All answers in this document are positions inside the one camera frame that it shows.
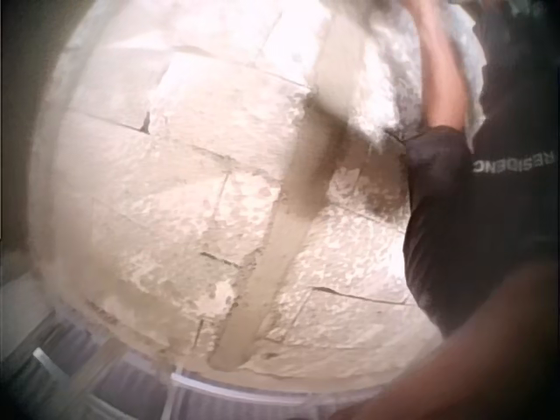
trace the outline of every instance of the black t-shirt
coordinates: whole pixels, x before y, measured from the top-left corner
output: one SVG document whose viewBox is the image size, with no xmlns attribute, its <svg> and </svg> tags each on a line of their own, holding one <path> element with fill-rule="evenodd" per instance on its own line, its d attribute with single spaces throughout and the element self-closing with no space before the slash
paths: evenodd
<svg viewBox="0 0 560 420">
<path fill-rule="evenodd" d="M 473 153 L 463 133 L 446 127 L 407 142 L 407 282 L 443 334 L 470 318 L 515 265 L 557 258 L 555 77 L 543 70 L 504 94 Z"/>
</svg>

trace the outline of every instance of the worker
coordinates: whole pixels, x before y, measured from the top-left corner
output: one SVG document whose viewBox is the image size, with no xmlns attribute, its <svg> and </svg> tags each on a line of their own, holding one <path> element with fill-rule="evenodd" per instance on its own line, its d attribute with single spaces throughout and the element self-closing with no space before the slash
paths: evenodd
<svg viewBox="0 0 560 420">
<path fill-rule="evenodd" d="M 444 341 L 332 419 L 558 419 L 560 96 L 545 43 L 528 48 L 544 26 L 483 2 L 474 30 L 486 120 L 470 149 L 466 84 L 438 0 L 402 3 L 421 47 L 426 127 L 405 142 L 405 271 Z"/>
</svg>

